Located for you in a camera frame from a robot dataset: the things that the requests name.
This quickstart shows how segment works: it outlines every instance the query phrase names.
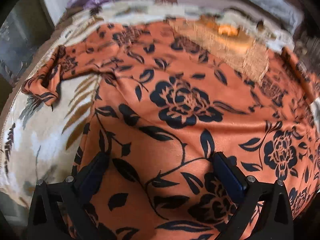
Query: blue gripper pad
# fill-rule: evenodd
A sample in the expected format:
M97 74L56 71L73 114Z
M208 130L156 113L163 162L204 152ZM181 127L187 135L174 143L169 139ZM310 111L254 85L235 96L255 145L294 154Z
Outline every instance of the blue gripper pad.
M225 187L231 200L237 204L242 203L245 197L246 185L237 179L236 175L231 169L236 171L238 174L241 171L238 167L232 166L231 163L226 163L229 162L229 160L225 156L223 157L218 153L213 154L213 172L217 179L220 180L222 185Z

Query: beige woven fabric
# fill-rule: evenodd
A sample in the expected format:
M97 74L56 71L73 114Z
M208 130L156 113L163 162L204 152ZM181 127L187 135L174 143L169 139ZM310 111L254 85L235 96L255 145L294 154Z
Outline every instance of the beige woven fabric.
M267 48L253 38L220 35L201 23L188 20L169 21L180 35L221 58L234 70L247 74L252 81L260 82L268 70Z

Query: crumpled orange fabric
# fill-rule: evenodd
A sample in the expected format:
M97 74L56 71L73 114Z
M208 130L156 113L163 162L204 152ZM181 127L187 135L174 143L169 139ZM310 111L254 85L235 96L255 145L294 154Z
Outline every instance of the crumpled orange fabric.
M102 75L72 172L98 152L110 156L85 206L103 237L213 240L236 210L207 160L214 152L259 181L283 180L294 217L319 188L320 141L307 101L320 83L297 76L287 50L283 58L269 51L269 60L258 85L166 22L106 24L57 48L22 91L51 105L62 80Z

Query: silver bolt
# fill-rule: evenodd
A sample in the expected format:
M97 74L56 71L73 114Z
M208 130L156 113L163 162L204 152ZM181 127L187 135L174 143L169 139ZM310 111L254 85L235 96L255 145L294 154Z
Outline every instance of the silver bolt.
M280 180L280 179L277 180L277 183L278 183L279 186L283 186L284 185L283 181Z
M256 178L255 178L254 176L252 176L252 175L249 175L249 176L247 177L247 180L250 181L250 182L255 182L255 181L256 181Z
M66 177L66 182L73 182L74 178L73 176Z
M43 179L38 179L37 180L37 185L40 186L43 183Z

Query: orange floral fabric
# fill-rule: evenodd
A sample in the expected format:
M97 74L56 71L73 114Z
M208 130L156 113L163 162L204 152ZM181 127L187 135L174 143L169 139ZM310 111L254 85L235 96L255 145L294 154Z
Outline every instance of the orange floral fabric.
M214 239L236 210L207 160L214 152L259 181L283 180L294 217L318 188L320 141L290 58L269 51L258 85L166 22L106 24L60 46L22 91L51 105L62 80L102 75L72 172L110 156L85 206L106 239Z

